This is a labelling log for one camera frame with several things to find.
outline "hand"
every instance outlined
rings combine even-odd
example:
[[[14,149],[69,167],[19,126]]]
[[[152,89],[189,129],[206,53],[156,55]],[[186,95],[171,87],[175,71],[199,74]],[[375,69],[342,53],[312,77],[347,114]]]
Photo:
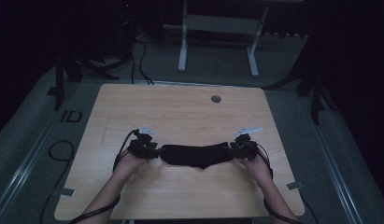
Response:
[[[121,156],[122,158],[116,166],[113,175],[123,180],[128,180],[131,175],[137,172],[141,165],[149,162],[148,160],[135,157],[128,150],[124,150],[121,153]]]
[[[239,162],[247,168],[250,175],[253,177],[253,179],[255,179],[256,184],[261,189],[264,188],[267,184],[273,183],[270,170],[260,155],[256,155],[253,161],[241,160]]]

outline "wrist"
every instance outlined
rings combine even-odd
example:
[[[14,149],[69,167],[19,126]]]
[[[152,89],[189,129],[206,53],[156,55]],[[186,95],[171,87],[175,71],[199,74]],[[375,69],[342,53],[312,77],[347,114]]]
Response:
[[[113,185],[120,185],[121,187],[123,187],[128,182],[130,177],[131,175],[127,173],[114,172],[109,178],[109,182],[113,183]]]

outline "white table leg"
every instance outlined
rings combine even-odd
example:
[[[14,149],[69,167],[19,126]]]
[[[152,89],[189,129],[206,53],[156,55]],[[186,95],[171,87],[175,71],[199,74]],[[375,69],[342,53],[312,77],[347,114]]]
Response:
[[[186,70],[186,57],[188,54],[188,44],[186,41],[186,36],[188,33],[187,19],[188,19],[188,1],[185,0],[183,1],[182,46],[180,47],[180,55],[179,55],[179,65],[178,65],[179,72],[184,72]]]
[[[257,27],[256,27],[256,33],[255,37],[253,39],[253,43],[250,47],[247,47],[247,55],[249,60],[249,68],[250,68],[250,74],[253,77],[259,76],[258,66],[256,65],[256,59],[255,59],[255,50],[256,46],[258,45],[259,37],[262,33],[262,28],[264,25],[264,20],[267,15],[268,7],[265,7],[261,16],[261,20],[259,21]]]

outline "light wood surface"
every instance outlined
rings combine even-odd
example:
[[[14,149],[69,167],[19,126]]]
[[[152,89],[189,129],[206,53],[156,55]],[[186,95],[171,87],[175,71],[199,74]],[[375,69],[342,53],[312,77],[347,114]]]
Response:
[[[221,97],[220,103],[211,101]],[[70,220],[91,202],[111,175],[113,161],[125,136],[147,125],[156,131],[153,141],[208,146],[232,142],[235,131],[263,127],[251,133],[267,151],[274,181],[300,216],[305,208],[279,139],[276,124],[260,89],[202,86],[103,85],[93,107],[55,217]],[[121,193],[113,219],[261,217],[268,216],[263,195],[236,161],[205,170],[168,165],[160,159],[143,165]]]

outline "controller cable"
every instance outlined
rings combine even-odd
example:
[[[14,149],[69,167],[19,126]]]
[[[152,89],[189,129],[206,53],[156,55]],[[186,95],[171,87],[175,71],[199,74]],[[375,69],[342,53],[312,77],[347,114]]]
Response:
[[[70,153],[69,159],[57,158],[52,154],[52,150],[54,149],[54,147],[56,147],[57,145],[59,145],[61,143],[67,143],[70,146],[71,153]],[[50,156],[50,158],[52,158],[55,161],[66,161],[66,166],[65,166],[63,172],[61,173],[60,177],[57,179],[57,182],[55,182],[55,185],[52,188],[49,196],[46,198],[46,201],[44,202],[43,209],[41,210],[40,216],[39,216],[39,223],[40,224],[43,223],[43,215],[46,211],[46,207],[47,207],[47,204],[49,203],[51,196],[54,194],[54,191],[57,189],[58,185],[60,184],[61,179],[63,179],[63,177],[64,177],[66,171],[68,170],[69,165],[71,164],[72,160],[75,158],[75,147],[73,146],[73,144],[71,142],[69,142],[67,140],[58,141],[58,142],[56,142],[50,146],[49,156]]]
[[[255,148],[254,148],[253,146],[251,146],[248,142],[243,141],[243,143],[244,143],[246,146],[252,148],[253,150],[255,149]],[[267,154],[266,150],[264,149],[264,147],[262,147],[261,145],[259,145],[259,144],[257,144],[257,143],[256,143],[256,145],[258,146],[258,149],[262,149],[262,150],[264,151],[265,156],[263,155],[263,153],[262,153],[261,150],[259,150],[259,151],[257,152],[257,154],[263,159],[264,163],[267,165],[267,168],[268,168],[269,171],[270,171],[271,178],[273,179],[273,169],[272,169],[271,166],[270,166],[270,159],[269,159],[269,157],[268,157],[268,154]],[[310,205],[307,203],[307,201],[306,201],[306,199],[303,197],[302,193],[301,193],[301,192],[299,192],[299,193],[300,193],[300,196],[301,196],[301,198],[302,198],[302,201],[306,204],[307,208],[310,210],[310,212],[311,212],[311,214],[312,214],[314,220],[316,221],[317,224],[319,224],[319,221],[318,221],[317,216],[315,215],[313,209],[312,209],[312,208],[310,207]],[[276,217],[276,218],[278,218],[278,219],[281,219],[281,220],[286,221],[286,222],[291,223],[291,224],[303,224],[303,222],[300,222],[300,221],[297,221],[297,220],[294,220],[294,219],[291,219],[291,218],[288,218],[288,217],[284,217],[284,216],[282,216],[282,215],[276,213],[276,212],[275,212],[275,211],[268,205],[268,203],[267,203],[267,201],[266,201],[265,199],[263,199],[263,204],[264,204],[264,207],[266,208],[267,212],[268,212],[271,216]]]
[[[121,161],[121,159],[122,159],[123,157],[125,157],[128,153],[130,153],[130,152],[127,152],[127,153],[125,153],[124,155],[121,155],[122,152],[123,152],[124,146],[125,146],[125,144],[126,144],[127,141],[128,141],[128,138],[130,138],[131,134],[136,133],[136,132],[137,132],[137,130],[132,130],[132,131],[131,131],[130,133],[128,133],[127,136],[125,137],[124,142],[123,142],[122,145],[121,145],[119,154],[116,155],[116,159],[115,159],[115,162],[114,162],[114,164],[113,164],[113,171],[112,171],[112,172],[115,171],[116,166],[118,165],[119,161]],[[85,213],[85,214],[82,214],[82,215],[80,215],[80,216],[78,216],[78,217],[75,217],[74,219],[72,219],[72,220],[69,222],[69,224],[75,224],[75,223],[78,223],[78,222],[80,222],[81,220],[84,220],[84,219],[86,219],[86,218],[93,217],[93,216],[99,215],[99,214],[101,214],[101,213],[104,213],[104,212],[106,212],[106,211],[108,211],[108,210],[114,208],[114,207],[119,203],[119,201],[120,201],[120,195],[115,199],[115,201],[114,201],[113,203],[111,203],[111,204],[109,204],[109,205],[107,205],[107,206],[105,206],[105,207],[99,208],[99,209],[97,209],[97,210],[91,211],[91,212],[89,212],[89,213]]]

